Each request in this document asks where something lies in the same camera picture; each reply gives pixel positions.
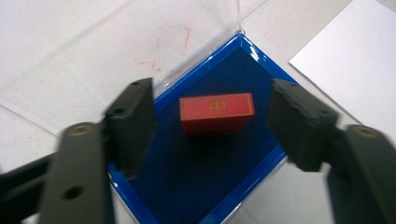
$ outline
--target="white paper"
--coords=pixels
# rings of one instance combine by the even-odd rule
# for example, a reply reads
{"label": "white paper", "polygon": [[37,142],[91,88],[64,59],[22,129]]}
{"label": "white paper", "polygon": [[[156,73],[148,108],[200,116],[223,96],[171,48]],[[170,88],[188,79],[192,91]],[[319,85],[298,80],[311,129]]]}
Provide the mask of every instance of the white paper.
{"label": "white paper", "polygon": [[396,14],[354,0],[290,63],[341,107],[396,142]]}

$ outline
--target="white surface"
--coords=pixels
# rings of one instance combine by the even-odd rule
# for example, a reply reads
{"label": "white surface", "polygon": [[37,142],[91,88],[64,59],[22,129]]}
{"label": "white surface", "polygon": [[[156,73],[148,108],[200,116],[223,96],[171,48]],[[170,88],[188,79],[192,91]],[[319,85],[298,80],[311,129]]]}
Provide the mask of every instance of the white surface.
{"label": "white surface", "polygon": [[396,13],[354,0],[291,61],[364,125],[396,140]]}
{"label": "white surface", "polygon": [[[349,0],[263,2],[241,1],[247,37],[326,101],[288,62]],[[396,8],[395,1],[381,2]],[[177,74],[184,62],[231,29],[233,6],[234,0],[1,1],[2,172],[51,153],[66,126],[99,120],[126,83],[143,77],[158,83]],[[353,122],[346,116],[341,121]],[[256,188],[231,223],[332,222],[325,173],[284,165]],[[118,198],[115,207],[119,223],[132,223]]]}

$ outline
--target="transparent plastic wall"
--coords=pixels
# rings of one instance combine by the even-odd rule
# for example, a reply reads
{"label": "transparent plastic wall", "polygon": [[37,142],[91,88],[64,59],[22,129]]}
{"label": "transparent plastic wall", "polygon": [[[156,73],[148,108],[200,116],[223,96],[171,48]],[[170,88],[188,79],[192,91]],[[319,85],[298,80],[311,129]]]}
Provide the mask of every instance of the transparent plastic wall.
{"label": "transparent plastic wall", "polygon": [[233,35],[236,2],[4,2],[0,104],[54,136],[98,121],[128,83],[154,77],[159,93]]}

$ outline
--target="red box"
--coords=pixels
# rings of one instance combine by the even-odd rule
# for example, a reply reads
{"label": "red box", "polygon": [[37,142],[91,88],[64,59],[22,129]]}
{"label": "red box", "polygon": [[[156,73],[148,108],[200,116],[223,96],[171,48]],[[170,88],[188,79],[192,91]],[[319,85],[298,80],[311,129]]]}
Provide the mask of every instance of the red box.
{"label": "red box", "polygon": [[236,134],[254,116],[250,93],[180,98],[180,119],[187,136]]}

